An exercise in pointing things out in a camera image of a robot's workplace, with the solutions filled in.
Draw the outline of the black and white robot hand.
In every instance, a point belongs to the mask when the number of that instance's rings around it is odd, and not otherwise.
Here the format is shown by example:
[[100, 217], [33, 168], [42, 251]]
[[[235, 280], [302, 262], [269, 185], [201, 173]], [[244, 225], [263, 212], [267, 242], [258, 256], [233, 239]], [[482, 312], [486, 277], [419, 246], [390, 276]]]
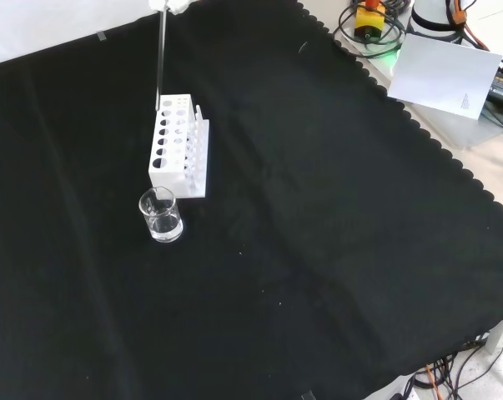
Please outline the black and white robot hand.
[[184, 13], [195, 0], [149, 0], [150, 8], [157, 12], [169, 11], [173, 15]]

